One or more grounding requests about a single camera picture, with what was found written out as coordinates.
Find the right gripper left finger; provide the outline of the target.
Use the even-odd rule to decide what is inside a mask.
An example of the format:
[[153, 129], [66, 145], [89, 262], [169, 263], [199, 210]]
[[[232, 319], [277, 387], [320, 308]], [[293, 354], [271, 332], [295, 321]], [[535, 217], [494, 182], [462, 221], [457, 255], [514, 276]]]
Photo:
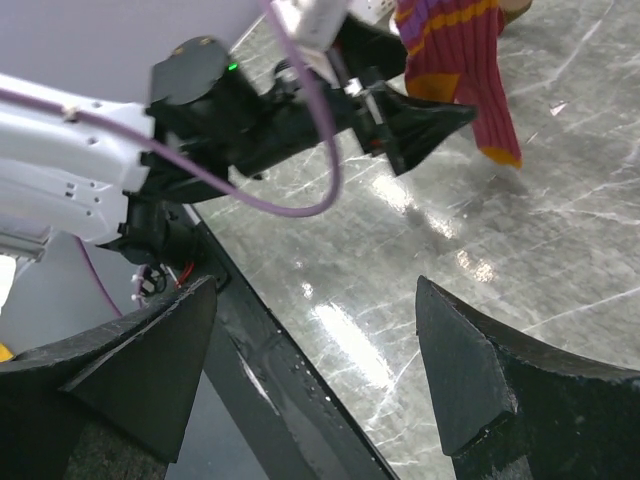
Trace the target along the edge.
[[216, 281], [203, 276], [2, 363], [2, 478], [164, 478], [182, 446], [216, 303]]

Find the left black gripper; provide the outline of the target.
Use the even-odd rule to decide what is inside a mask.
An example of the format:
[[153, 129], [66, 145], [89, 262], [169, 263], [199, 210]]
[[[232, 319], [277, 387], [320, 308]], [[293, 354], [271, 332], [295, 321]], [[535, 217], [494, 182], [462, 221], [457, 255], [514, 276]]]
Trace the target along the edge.
[[[339, 52], [347, 71], [359, 77], [376, 68], [384, 80], [405, 71], [407, 53], [398, 36], [370, 25], [349, 13], [339, 30]], [[239, 158], [239, 172], [259, 175], [291, 156], [315, 147], [321, 135], [306, 103], [306, 93], [294, 78], [294, 68], [278, 64], [273, 85], [261, 99], [265, 111], [244, 138], [253, 145]], [[332, 87], [317, 72], [310, 72], [328, 104], [335, 130], [353, 130], [364, 153], [384, 151], [395, 175], [416, 168], [450, 135], [476, 119], [474, 106], [407, 97], [385, 85], [379, 92], [382, 124], [378, 132], [369, 103]]]

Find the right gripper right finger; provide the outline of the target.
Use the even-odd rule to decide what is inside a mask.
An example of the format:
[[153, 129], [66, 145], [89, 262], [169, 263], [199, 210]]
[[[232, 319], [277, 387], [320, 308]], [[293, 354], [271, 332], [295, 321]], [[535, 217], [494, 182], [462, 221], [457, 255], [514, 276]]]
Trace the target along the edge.
[[636, 479], [639, 373], [553, 347], [424, 276], [416, 330], [459, 479]]

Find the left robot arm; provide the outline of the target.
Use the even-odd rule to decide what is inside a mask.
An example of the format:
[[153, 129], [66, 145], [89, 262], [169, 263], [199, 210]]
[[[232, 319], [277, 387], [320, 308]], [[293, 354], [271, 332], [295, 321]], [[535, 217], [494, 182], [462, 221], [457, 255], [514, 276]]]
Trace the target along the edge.
[[[146, 104], [93, 99], [12, 76], [1, 79], [1, 248], [38, 259], [54, 230], [116, 251], [136, 265], [183, 268], [198, 240], [172, 205], [224, 195], [287, 218], [329, 209], [341, 188], [336, 135], [396, 175], [414, 169], [471, 123], [471, 106], [414, 99], [389, 85], [400, 40], [355, 17], [344, 1], [268, 1], [288, 57], [259, 93], [226, 46], [184, 42], [151, 71]], [[238, 190], [319, 143], [331, 180], [324, 199], [293, 208]]]

